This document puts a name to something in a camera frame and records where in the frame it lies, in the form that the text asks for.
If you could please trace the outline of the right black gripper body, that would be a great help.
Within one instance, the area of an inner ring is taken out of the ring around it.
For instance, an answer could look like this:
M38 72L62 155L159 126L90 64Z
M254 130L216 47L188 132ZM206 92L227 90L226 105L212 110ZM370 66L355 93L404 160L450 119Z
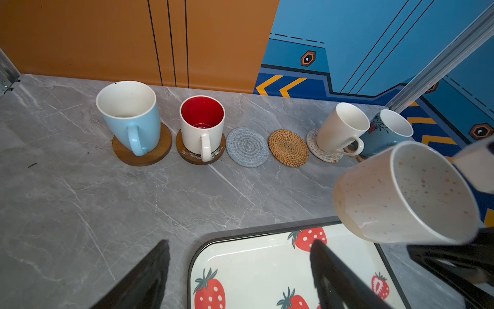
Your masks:
M493 308L493 228L479 230L466 245L408 245L412 261L460 293L468 308Z

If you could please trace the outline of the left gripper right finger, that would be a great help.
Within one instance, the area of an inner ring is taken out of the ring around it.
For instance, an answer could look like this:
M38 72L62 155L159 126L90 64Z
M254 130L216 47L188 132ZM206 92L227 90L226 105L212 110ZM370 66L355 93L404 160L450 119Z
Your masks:
M322 308L389 308L322 241L313 242L311 271Z

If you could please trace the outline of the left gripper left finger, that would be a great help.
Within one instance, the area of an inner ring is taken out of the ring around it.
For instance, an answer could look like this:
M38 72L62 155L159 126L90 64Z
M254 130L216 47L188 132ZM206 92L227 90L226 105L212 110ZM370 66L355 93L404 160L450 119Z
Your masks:
M165 295L170 248L161 240L93 308L160 308Z

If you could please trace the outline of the white mug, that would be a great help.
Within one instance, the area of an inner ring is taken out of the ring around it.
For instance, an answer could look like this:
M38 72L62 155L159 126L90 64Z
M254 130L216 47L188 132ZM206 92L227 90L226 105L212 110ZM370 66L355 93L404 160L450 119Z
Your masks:
M364 142L360 137L369 128L370 121L361 109L341 102L319 129L316 144L326 153L355 157L364 150Z
M466 180L419 142L401 142L347 170L333 199L345 227L374 243L464 245L481 225Z

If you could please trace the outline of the white woven round coaster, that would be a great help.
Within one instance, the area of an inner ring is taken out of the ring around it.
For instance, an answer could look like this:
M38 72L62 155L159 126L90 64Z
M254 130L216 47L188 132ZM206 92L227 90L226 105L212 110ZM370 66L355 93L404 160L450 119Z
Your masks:
M327 163L337 163L343 158L341 153L328 153L321 150L316 142L317 135L319 133L318 129L313 129L309 131L306 135L306 144L310 152L315 155L318 159Z

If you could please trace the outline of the matte brown round coaster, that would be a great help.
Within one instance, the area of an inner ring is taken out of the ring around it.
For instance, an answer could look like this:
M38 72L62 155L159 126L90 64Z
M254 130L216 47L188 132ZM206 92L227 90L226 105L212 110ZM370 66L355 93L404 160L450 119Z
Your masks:
M157 147L142 157L135 156L115 136L112 139L112 148L117 158L127 165L136 167L150 166L159 162L170 152L171 147L172 133L163 122Z

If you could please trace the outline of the glossy brown round coaster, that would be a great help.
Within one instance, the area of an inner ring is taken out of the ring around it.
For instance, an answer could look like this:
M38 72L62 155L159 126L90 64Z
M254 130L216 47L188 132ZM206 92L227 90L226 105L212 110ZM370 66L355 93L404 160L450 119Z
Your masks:
M181 130L178 131L178 134L176 137L176 148L177 148L177 151L178 151L179 155L181 156L181 158L183 158L188 163L198 165L198 166L204 166L204 165L212 164L212 163L218 161L222 157L222 155L226 149L226 137L225 137L225 135L222 136L220 147L212 153L212 159L208 162L203 162L201 159L201 156L199 154L195 154L195 153L189 151L185 147L185 144L183 143Z

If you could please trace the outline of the tan rattan round coaster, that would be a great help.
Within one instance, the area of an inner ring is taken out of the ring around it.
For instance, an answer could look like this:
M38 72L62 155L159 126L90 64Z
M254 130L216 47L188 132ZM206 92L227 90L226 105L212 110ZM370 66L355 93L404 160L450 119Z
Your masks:
M305 141L292 131L276 130L270 135L268 145L273 156L285 166L300 167L308 161Z

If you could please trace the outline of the grey woven round coaster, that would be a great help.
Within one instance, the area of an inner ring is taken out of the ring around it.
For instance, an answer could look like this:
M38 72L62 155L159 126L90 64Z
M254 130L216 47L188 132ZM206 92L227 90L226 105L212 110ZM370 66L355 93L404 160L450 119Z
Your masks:
M235 163L248 168L263 165L270 153L266 139L247 127L237 127L229 132L226 150Z

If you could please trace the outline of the red inside mug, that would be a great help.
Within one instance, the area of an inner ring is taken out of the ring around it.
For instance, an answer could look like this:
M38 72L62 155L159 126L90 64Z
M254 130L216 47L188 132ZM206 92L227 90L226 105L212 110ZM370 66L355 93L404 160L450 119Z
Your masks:
M202 162L212 160L223 137L226 112L215 98L197 95L180 106L181 134L184 146L199 155Z

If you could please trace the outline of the light blue mug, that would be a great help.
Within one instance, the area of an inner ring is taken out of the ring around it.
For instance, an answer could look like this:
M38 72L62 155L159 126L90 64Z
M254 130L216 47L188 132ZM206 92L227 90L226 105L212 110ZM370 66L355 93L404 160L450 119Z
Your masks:
M137 81L111 83L98 93L96 106L113 135L135 156L157 147L161 122L150 86Z

